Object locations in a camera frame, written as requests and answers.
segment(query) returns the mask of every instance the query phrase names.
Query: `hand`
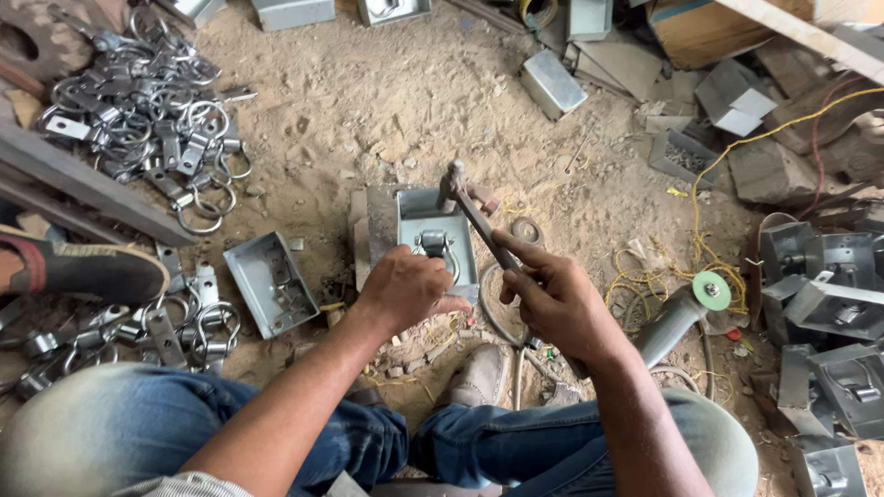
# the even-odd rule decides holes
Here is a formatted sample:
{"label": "hand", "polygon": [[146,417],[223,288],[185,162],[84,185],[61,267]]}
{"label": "hand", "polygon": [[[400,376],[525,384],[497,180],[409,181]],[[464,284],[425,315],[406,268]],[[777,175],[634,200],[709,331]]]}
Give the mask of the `hand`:
{"label": "hand", "polygon": [[444,260],[413,256],[408,245],[399,245],[371,270],[354,307],[382,323],[389,333],[386,340],[427,317],[469,312],[472,306],[467,299],[445,294],[453,284]]}
{"label": "hand", "polygon": [[504,272],[500,301],[509,304],[519,295],[519,315],[532,332],[590,367],[632,347],[586,271],[573,260],[500,230],[493,236],[525,264],[522,273]]}

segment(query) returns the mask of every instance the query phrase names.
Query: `shirt sleeve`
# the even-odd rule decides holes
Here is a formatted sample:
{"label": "shirt sleeve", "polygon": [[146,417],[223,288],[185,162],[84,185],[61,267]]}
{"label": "shirt sleeve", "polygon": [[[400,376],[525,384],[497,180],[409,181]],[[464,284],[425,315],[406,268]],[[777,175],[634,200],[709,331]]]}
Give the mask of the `shirt sleeve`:
{"label": "shirt sleeve", "polygon": [[111,497],[253,497],[239,485],[200,471],[157,477],[116,491]]}

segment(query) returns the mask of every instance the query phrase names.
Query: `green object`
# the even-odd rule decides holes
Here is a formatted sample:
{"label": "green object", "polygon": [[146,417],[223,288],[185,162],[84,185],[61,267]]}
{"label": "green object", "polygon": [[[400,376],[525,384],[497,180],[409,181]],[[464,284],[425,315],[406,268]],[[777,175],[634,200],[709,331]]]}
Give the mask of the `green object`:
{"label": "green object", "polygon": [[701,271],[691,284],[694,296],[709,310],[724,310],[730,305],[728,283],[712,271]]}

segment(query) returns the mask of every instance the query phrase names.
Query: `forearm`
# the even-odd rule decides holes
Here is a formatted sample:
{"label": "forearm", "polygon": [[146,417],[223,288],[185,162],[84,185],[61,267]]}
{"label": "forearm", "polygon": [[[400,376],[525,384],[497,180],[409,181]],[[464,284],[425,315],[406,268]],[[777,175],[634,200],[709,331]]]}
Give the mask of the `forearm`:
{"label": "forearm", "polygon": [[617,494],[712,497],[638,351],[625,338],[612,351],[592,382]]}
{"label": "forearm", "polygon": [[390,334],[373,319],[354,306],[180,471],[204,471],[256,497],[285,495],[344,393]]}

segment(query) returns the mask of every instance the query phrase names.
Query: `jeans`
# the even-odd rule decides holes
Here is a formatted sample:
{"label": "jeans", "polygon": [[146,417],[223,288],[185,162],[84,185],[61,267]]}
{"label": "jeans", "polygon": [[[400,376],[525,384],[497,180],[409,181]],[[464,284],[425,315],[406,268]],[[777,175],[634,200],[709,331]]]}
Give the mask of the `jeans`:
{"label": "jeans", "polygon": [[[25,404],[0,432],[0,495],[96,496],[174,474],[257,389],[138,363],[73,374]],[[750,497],[758,480],[751,439],[724,409],[665,391],[675,422],[719,497]],[[341,401],[290,495],[346,470],[362,486],[408,461],[456,486],[516,486],[507,497],[613,496],[613,468],[595,402],[512,412],[452,404],[409,444],[405,418]]]}

